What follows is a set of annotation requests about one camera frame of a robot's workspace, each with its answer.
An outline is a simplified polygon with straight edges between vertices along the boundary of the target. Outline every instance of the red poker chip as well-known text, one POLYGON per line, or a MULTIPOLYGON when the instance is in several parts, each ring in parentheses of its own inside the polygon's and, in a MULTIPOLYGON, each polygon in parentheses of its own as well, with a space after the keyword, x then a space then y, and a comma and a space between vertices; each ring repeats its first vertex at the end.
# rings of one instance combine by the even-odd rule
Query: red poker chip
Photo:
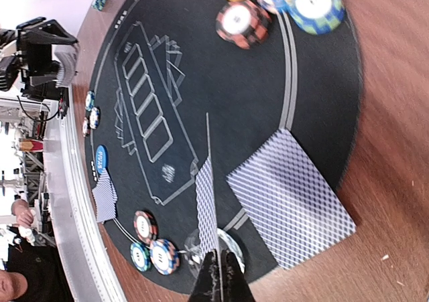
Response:
POLYGON ((139 239, 145 245, 150 245, 153 240, 158 238, 158 226, 155 218, 149 212, 136 211, 134 215, 134 229, 139 239))

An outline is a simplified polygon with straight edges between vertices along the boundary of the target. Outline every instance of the black felt table surface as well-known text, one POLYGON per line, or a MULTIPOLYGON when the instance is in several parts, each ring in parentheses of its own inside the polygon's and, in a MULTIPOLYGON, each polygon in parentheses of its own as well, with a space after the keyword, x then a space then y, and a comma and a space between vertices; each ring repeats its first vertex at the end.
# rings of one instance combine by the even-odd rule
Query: black felt table surface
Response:
MULTIPOLYGON (((220 228, 241 209, 225 176, 279 128, 287 66, 280 19, 273 16, 269 37, 263 44, 242 50, 223 41, 215 31, 217 13, 225 3, 225 0, 127 0, 116 18, 121 23, 117 29, 112 24, 97 60, 90 88, 95 91, 96 106, 101 108, 101 121, 99 128, 86 139, 87 167, 91 167, 89 161, 94 160, 97 146, 104 145, 109 153, 108 170, 118 194, 117 221, 107 222, 105 227, 130 262, 132 239, 123 230, 137 238, 133 228, 136 210, 152 212, 159 224, 160 237, 171 240, 180 250, 185 238, 197 228, 191 171, 192 162, 200 168, 207 157, 206 113, 210 119, 220 228), (150 45, 156 42, 155 36, 162 43, 152 51, 150 45), (150 132, 154 127, 150 125, 159 114, 148 106, 147 112, 143 111, 140 117, 136 115, 145 100, 149 100, 150 91, 145 94, 143 89, 148 86, 142 86, 139 93, 130 96, 138 80, 130 78, 130 88, 127 86, 125 73, 130 68, 126 59, 132 50, 128 53, 126 50, 135 44, 145 64, 136 71, 141 71, 140 77, 145 73, 150 77, 151 93, 158 99, 171 138, 165 132, 152 134, 154 138, 142 137, 141 127, 150 132), (178 50, 176 46, 182 53, 178 69, 185 77, 178 88, 182 101, 173 105, 178 99, 176 92, 173 99, 168 96, 166 51, 178 50), (122 139, 117 133, 118 100, 123 105, 122 139), (167 150, 154 158, 170 139, 173 141, 167 150), (165 177, 170 167, 174 169, 172 183, 165 177), (175 197, 163 205, 151 198, 150 193, 161 201, 171 195, 175 197)), ((335 31, 322 36, 304 33, 292 20, 291 26, 298 64, 291 132, 336 189, 353 150, 359 116, 360 64, 351 21, 347 19, 335 31)), ((172 74, 175 79, 177 73, 174 70, 172 74)), ((229 234, 245 253, 245 277, 249 283, 276 267, 249 220, 229 234)), ((184 258, 173 275, 166 277, 152 269, 144 276, 181 293, 191 292, 195 281, 184 258)))

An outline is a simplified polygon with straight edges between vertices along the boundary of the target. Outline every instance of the white chip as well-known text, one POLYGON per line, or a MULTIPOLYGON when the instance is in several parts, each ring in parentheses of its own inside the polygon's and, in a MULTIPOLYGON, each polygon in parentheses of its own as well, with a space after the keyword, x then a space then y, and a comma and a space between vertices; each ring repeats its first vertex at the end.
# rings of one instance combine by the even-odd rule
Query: white chip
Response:
POLYGON ((96 129, 99 126, 100 110, 93 108, 89 116, 89 125, 91 129, 96 129))
POLYGON ((240 34, 251 25, 251 18, 248 8, 242 5, 234 5, 225 12, 222 26, 230 34, 240 34))
POLYGON ((332 0, 295 0, 296 9, 308 19, 320 19, 329 14, 332 0))
POLYGON ((162 247, 155 246, 153 249, 153 255, 155 257, 153 262, 156 267, 163 271, 168 270, 170 266, 170 260, 168 259, 166 251, 163 250, 162 247))
POLYGON ((143 216, 137 217, 137 229, 139 230, 139 235, 143 238, 149 237, 149 224, 143 216))

